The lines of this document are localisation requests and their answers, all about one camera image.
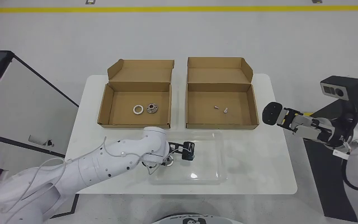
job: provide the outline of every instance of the white table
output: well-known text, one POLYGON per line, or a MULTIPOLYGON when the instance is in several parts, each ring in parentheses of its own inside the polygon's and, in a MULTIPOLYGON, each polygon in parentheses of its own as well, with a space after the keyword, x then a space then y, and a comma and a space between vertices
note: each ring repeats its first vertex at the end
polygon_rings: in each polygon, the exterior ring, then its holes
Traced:
MULTIPOLYGON (((141 130, 104 129, 97 122, 107 76, 91 76, 86 82, 66 159, 90 152, 107 136, 108 141, 125 138, 141 130)), ((111 178, 80 194, 294 194, 297 184, 282 128, 262 122, 264 107, 275 101, 270 78, 255 74, 260 125, 255 130, 222 130, 227 180, 219 185, 152 185, 144 166, 111 178)), ((185 88, 173 85, 172 129, 185 130, 185 88)))

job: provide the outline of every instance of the cable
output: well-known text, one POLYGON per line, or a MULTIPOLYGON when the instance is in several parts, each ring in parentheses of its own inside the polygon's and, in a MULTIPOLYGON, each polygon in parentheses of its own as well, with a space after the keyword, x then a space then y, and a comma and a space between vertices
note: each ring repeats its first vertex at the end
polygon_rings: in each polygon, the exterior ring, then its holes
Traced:
MULTIPOLYGON (((188 152, 190 152, 190 150, 188 150, 187 148, 177 148, 176 150, 174 150, 174 151, 172 151, 171 153, 169 153, 168 156, 165 157, 163 161, 165 161, 166 159, 168 159, 168 158, 170 157, 170 155, 174 154, 174 153, 175 153, 176 151, 178 151, 178 150, 187 150, 188 152)), ((145 162, 144 162, 144 164, 145 164, 145 166, 146 166, 146 168, 147 168, 147 170, 148 170, 148 174, 149 174, 149 175, 154 174, 154 172, 157 171, 158 168, 161 166, 161 164, 159 164, 159 166, 157 166, 156 169, 153 170, 153 172, 150 172, 150 169, 149 169, 149 167, 147 166, 147 164, 146 164, 145 162)))
MULTIPOLYGON (((105 139, 103 140, 103 143, 102 143, 99 147, 101 147, 101 146, 103 145, 103 148, 105 149, 106 153, 108 153, 108 155, 110 155, 110 156, 112 156, 112 157, 123 157, 123 155, 113 155, 113 154, 111 154, 109 151, 107 151, 105 141, 106 141, 106 137, 105 137, 105 139)), ((172 151, 171 153, 169 153, 168 156, 163 159, 163 161, 165 161, 166 159, 168 159, 168 158, 170 157, 170 155, 172 155, 174 152, 176 152, 176 151, 178 151, 178 150, 187 150, 188 152, 190 152, 190 150, 188 150, 187 148, 182 148, 182 147, 180 147, 180 148, 177 148, 176 150, 172 151)), ((139 161, 141 161, 142 163, 144 163, 144 166, 147 168, 149 175, 154 174, 154 172, 160 167, 160 164, 159 164, 159 166, 157 166, 156 169, 155 169, 153 172, 150 172, 150 169, 149 169, 148 165, 145 163, 145 162, 147 162, 147 161, 143 160, 143 157, 144 157, 145 155, 150 155, 150 154, 144 154, 144 155, 142 155, 142 156, 139 156, 139 155, 136 154, 136 153, 130 152, 130 153, 126 153, 125 155, 138 156, 139 161)))
POLYGON ((60 181, 60 179, 62 178, 62 176, 63 176, 63 174, 65 173, 65 170, 66 170, 66 165, 67 165, 67 164, 66 164, 65 160, 64 160, 63 158, 51 158, 51 159, 49 159, 49 160, 46 160, 45 162, 43 162, 43 163, 39 166, 39 168, 37 168, 37 171, 36 171, 34 177, 32 178, 32 180, 31 180, 31 182, 30 182, 30 185, 26 188, 26 190, 24 191, 24 193, 19 197, 19 199, 15 202, 15 204, 14 204, 13 206, 11 206, 11 208, 8 209, 5 213, 9 212, 12 208, 14 208, 14 207, 17 205, 17 203, 18 203, 18 202, 21 200, 21 198, 27 193, 27 191, 29 190, 29 188, 30 188, 31 185, 33 184, 33 182, 34 182, 34 180, 35 180, 35 178, 36 178, 36 176, 37 176, 37 173, 40 171, 40 169, 41 169, 47 162, 52 161, 52 160, 61 160, 61 161, 63 162, 63 171, 62 171, 62 173, 61 173, 59 179, 58 179, 51 187, 49 187, 46 191, 44 191, 42 194, 40 194, 40 195, 37 196, 36 198, 30 200, 29 202, 25 203, 25 204, 24 204, 23 206, 21 206, 19 209, 17 209, 16 211, 14 211, 14 212, 10 215, 10 217, 6 220, 6 222, 5 222, 4 224, 7 224, 7 223, 10 221, 10 219, 12 219, 12 217, 13 217, 14 215, 16 215, 20 210, 22 210, 25 206, 27 206, 28 204, 30 204, 30 203, 33 202, 34 200, 38 199, 40 196, 42 196, 42 195, 44 195, 45 193, 47 193, 53 186, 55 186, 55 185, 60 181))

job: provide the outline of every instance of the box lid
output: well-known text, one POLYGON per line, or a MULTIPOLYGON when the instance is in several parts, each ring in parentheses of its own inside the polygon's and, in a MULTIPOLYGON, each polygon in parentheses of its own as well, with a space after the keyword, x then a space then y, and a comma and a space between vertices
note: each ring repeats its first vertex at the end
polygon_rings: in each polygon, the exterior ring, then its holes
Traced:
POLYGON ((170 83, 174 60, 119 59, 108 70, 109 84, 114 82, 170 83))
POLYGON ((188 83, 251 83, 244 58, 188 58, 188 83))

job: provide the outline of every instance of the floor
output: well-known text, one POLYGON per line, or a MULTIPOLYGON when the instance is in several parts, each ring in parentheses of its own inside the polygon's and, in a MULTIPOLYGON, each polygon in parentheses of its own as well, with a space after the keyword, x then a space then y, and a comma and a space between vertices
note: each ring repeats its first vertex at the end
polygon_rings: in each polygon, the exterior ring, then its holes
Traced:
MULTIPOLYGON (((85 1, 0 0, 1 7, 84 7, 85 1)), ((271 0, 311 5, 311 0, 271 0)), ((323 0, 324 4, 357 4, 323 0)), ((99 6, 268 5, 263 0, 97 0, 99 6)), ((168 12, 0 14, 0 49, 12 50, 80 103, 86 78, 106 74, 119 58, 174 59, 175 78, 187 57, 245 57, 271 77, 278 102, 316 111, 333 101, 319 82, 358 77, 358 12, 168 12)), ((345 223, 323 215, 301 139, 286 133, 298 191, 294 195, 81 195, 62 223, 151 223, 176 212, 223 216, 247 224, 345 223)))

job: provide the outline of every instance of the door handle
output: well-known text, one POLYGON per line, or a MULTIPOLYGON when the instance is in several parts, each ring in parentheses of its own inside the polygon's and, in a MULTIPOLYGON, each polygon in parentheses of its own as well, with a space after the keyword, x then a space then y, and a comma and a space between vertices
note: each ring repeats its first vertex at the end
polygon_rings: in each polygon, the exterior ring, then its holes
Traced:
POLYGON ((29 142, 32 142, 32 143, 34 143, 34 144, 39 144, 39 145, 41 145, 41 146, 51 146, 51 147, 54 147, 54 146, 55 146, 55 144, 52 143, 52 140, 47 140, 47 141, 44 142, 44 143, 31 140, 31 135, 29 136, 28 141, 29 141, 29 142))

